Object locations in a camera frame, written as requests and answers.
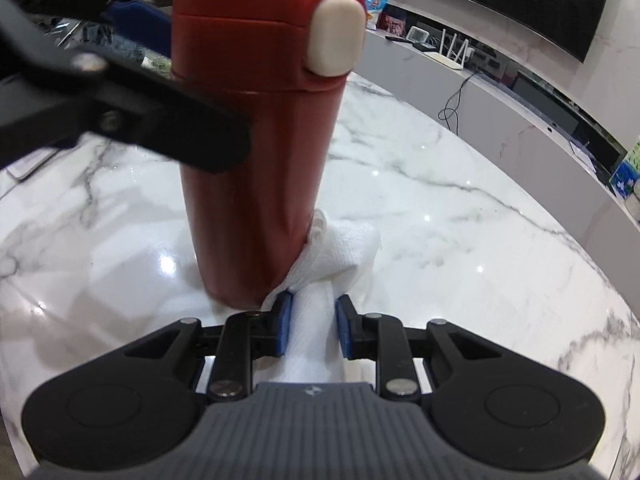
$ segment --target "crumpled paper towel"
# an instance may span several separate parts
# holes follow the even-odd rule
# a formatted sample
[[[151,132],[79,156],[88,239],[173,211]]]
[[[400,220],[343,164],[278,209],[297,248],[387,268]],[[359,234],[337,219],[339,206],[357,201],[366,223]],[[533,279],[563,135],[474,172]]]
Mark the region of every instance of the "crumpled paper towel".
[[[261,310],[269,310],[278,293],[294,293],[286,354],[258,360],[255,384],[333,383],[347,378],[334,300],[347,292],[364,294],[379,247],[380,234],[372,225],[330,221],[322,210],[315,211],[306,246],[284,282],[262,304]],[[350,372],[349,379],[359,380],[356,375]]]

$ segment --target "table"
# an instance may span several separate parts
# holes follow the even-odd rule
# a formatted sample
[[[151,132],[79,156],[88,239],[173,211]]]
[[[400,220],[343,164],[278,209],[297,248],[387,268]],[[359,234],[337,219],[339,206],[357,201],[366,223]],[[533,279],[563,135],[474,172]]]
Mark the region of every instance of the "table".
[[[583,381],[607,412],[593,466],[640,473],[640,325],[493,164],[351,75],[318,206],[380,229],[359,310],[417,327],[443,317]],[[230,313],[204,293],[174,162],[86,136],[11,190],[0,200],[0,406],[23,471],[35,461],[20,410],[39,384],[181,317]]]

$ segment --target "beige button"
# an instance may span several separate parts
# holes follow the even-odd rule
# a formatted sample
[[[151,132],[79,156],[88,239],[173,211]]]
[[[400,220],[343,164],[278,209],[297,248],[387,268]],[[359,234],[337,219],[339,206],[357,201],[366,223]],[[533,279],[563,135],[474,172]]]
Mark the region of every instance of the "beige button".
[[[325,77],[346,74],[362,51],[366,16],[356,0],[322,0],[309,25],[306,67]]]

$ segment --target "red bottle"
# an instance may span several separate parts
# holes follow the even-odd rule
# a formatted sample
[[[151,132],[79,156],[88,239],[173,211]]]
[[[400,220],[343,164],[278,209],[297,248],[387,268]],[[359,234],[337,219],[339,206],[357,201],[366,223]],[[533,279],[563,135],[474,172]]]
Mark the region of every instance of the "red bottle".
[[[300,254],[365,23],[364,0],[174,0],[176,79],[252,123],[238,168],[181,170],[200,274],[222,303],[261,304]]]

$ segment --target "black cable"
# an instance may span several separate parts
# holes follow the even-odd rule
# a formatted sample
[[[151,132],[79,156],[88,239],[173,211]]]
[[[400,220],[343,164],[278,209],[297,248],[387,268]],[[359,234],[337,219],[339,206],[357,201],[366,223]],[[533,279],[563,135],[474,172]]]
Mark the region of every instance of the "black cable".
[[[453,132],[453,130],[451,129],[451,126],[449,124],[449,119],[452,116],[456,116],[456,131],[454,132],[456,134],[457,137],[459,137],[458,135],[458,123],[460,122],[460,117],[458,116],[458,107],[460,106],[460,98],[462,97],[462,89],[465,87],[466,82],[469,81],[473,76],[475,76],[476,74],[479,74],[480,72],[478,70],[476,70],[475,72],[472,72],[463,82],[462,85],[460,85],[460,88],[458,88],[458,90],[455,92],[455,94],[453,94],[449,99],[447,99],[447,102],[444,105],[444,108],[442,110],[440,110],[438,112],[438,118],[441,121],[445,121],[445,123],[447,123],[447,128],[449,129],[449,131]],[[458,96],[458,102],[456,103],[456,105],[453,108],[449,107],[449,102],[455,97]]]

